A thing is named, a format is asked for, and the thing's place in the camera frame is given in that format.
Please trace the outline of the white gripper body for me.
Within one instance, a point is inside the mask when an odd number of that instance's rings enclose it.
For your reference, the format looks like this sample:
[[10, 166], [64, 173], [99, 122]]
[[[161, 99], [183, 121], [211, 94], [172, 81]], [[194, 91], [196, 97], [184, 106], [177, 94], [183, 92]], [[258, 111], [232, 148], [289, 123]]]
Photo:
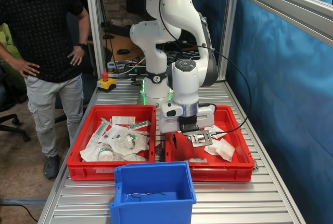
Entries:
[[193, 116], [179, 115], [181, 107], [174, 104], [164, 104], [159, 115], [159, 128], [162, 133], [181, 131], [187, 133], [198, 131], [214, 125], [214, 104], [200, 104], [198, 112]]

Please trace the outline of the man's left hand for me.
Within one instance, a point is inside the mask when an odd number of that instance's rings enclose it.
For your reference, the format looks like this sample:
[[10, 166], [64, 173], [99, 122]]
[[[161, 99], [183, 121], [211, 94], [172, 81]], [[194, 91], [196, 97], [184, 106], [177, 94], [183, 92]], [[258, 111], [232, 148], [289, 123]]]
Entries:
[[73, 66], [80, 65], [84, 54], [85, 51], [82, 47], [74, 46], [73, 51], [68, 55], [68, 58], [71, 59], [70, 64]]

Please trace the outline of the man's right hand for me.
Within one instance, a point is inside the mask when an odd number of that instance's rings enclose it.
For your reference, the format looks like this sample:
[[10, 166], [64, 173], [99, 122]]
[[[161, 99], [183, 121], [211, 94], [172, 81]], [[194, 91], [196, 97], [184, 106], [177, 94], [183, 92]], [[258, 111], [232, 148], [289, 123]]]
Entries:
[[12, 67], [24, 78], [27, 78], [28, 75], [37, 76], [40, 73], [38, 70], [40, 68], [39, 65], [27, 62], [24, 59], [15, 59]]

